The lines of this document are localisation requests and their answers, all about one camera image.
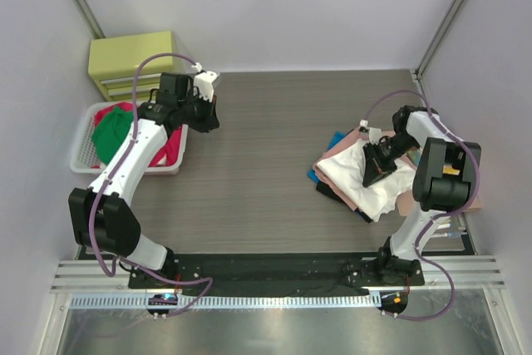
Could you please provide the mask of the pink t shirt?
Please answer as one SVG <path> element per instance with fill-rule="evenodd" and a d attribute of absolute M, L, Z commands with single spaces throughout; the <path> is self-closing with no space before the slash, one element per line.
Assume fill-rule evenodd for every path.
<path fill-rule="evenodd" d="M 364 137 L 356 128 L 348 132 L 312 167 L 318 182 L 341 200 L 349 209 L 357 210 L 363 202 L 365 160 Z"/>

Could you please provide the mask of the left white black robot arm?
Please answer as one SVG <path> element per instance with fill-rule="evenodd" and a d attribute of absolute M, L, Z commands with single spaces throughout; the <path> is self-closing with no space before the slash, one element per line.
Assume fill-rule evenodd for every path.
<path fill-rule="evenodd" d="M 140 103 L 126 138 L 86 189 L 75 188 L 68 206 L 75 241 L 109 253 L 166 281 L 176 276 L 171 249 L 145 237 L 131 201 L 156 153 L 182 126 L 208 133 L 219 128 L 214 89 L 219 73 L 163 73 L 155 99 Z"/>

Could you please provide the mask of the black t shirt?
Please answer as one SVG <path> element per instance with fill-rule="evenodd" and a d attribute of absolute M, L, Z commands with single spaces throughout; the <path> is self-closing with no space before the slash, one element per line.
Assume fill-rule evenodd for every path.
<path fill-rule="evenodd" d="M 347 205 L 347 203 L 344 200 L 342 200 L 336 193 L 334 193 L 333 190 L 327 184 L 325 184 L 324 182 L 319 181 L 316 184 L 316 191 L 318 193 L 326 196 L 330 200 L 334 200 L 334 201 L 338 202 L 339 204 L 346 205 L 349 209 L 351 209 Z M 367 222 L 369 224 L 373 222 L 373 220 L 368 215 L 366 215 L 365 213 L 361 212 L 361 210 L 355 209 L 353 212 L 355 214 L 357 214 L 359 217 L 361 217 L 365 222 Z"/>

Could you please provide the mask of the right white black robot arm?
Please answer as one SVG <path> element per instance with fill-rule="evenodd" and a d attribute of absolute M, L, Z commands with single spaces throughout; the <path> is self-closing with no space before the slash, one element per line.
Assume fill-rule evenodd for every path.
<path fill-rule="evenodd" d="M 362 184 L 368 188 L 396 174 L 399 159 L 419 149 L 421 158 L 411 189 L 414 205 L 376 258 L 354 269 L 361 285 L 422 285 L 421 252 L 437 222 L 466 210 L 480 183 L 480 145 L 448 131 L 435 110 L 404 106 L 393 115 L 392 124 L 394 136 L 364 145 Z"/>

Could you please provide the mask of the blue t shirt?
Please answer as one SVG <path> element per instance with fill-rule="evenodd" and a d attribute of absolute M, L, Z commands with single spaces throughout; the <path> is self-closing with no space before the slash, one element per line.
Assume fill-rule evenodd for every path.
<path fill-rule="evenodd" d="M 339 141 L 341 141 L 346 136 L 345 133 L 342 133 L 340 131 L 336 131 L 332 137 L 332 139 L 328 143 L 327 151 L 331 150 Z M 315 184 L 319 182 L 319 179 L 313 170 L 313 168 L 310 168 L 307 177 Z"/>

